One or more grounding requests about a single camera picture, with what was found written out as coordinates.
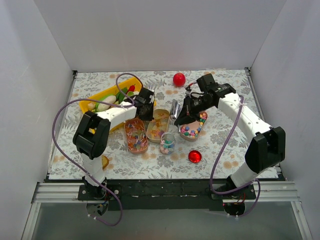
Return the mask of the metal scoop spoon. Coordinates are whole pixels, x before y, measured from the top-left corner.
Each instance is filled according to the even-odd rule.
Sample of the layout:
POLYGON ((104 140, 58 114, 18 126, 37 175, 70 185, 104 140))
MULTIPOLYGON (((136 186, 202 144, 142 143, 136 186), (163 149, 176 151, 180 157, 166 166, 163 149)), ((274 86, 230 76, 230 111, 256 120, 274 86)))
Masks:
POLYGON ((176 99, 173 99, 171 104, 171 109, 170 109, 170 119, 173 125, 175 125, 175 122, 180 112, 181 112, 181 104, 176 99))

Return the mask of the tray of star candies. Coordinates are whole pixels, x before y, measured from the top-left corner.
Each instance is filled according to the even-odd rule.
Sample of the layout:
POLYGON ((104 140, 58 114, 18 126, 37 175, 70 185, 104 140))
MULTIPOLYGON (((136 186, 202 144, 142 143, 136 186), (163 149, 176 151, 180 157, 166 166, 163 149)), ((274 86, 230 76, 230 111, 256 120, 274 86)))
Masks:
POLYGON ((200 133, 202 132, 206 124, 206 121, 208 119, 208 113, 206 111, 202 111, 200 112, 199 117, 200 117, 199 120, 195 120, 188 124, 183 124, 180 127, 179 135, 183 139, 190 142, 194 142, 199 138, 200 133))

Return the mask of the tray of pale jelly candies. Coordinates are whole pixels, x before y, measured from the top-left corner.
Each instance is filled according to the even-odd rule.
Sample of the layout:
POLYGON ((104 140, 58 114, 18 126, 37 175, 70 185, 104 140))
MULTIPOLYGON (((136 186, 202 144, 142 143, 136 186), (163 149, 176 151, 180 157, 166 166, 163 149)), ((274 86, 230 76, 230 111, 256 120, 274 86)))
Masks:
POLYGON ((168 131, 170 124, 170 113, 165 109, 155 109, 153 119, 149 122, 146 136, 152 143, 160 143, 162 135, 168 131))

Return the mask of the clear glass jar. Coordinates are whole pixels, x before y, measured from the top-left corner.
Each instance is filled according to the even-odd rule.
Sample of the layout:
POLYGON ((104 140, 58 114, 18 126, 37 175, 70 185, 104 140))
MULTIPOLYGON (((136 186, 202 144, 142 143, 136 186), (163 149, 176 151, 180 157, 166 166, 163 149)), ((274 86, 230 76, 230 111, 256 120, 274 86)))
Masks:
POLYGON ((175 136, 170 132, 161 135, 159 150, 163 155, 170 155, 175 150, 175 136))

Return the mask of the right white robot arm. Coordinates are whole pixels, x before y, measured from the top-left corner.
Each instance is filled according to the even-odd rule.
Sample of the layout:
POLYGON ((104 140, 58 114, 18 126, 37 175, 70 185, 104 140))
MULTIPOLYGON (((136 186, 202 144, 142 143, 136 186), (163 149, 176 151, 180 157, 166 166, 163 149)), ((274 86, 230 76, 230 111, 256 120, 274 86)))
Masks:
POLYGON ((212 74, 201 76, 195 81, 199 92, 193 93, 191 86, 186 87, 183 104, 176 101, 172 107, 174 125, 178 132, 186 133, 186 125, 201 119, 200 114, 215 107, 233 122, 231 132, 239 128, 249 141, 245 162, 231 174, 225 185, 211 191, 218 195, 228 195, 237 199, 257 176, 274 167, 285 159, 286 132, 282 127, 272 127, 258 117, 244 104, 244 97, 228 83, 219 84, 212 74))

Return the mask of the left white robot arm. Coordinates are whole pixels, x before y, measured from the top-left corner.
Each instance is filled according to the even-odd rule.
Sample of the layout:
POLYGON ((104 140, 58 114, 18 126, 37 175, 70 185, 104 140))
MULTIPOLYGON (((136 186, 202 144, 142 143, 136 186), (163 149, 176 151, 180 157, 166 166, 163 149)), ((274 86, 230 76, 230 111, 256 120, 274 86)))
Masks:
POLYGON ((155 93, 142 88, 133 100, 126 99, 119 106, 110 107, 102 112, 84 113, 73 137, 73 144, 81 154, 85 171, 84 179, 91 185, 89 194, 95 200, 106 196, 106 179, 103 171, 102 155, 107 147, 110 131, 125 121, 139 118, 150 121, 153 117, 155 93))

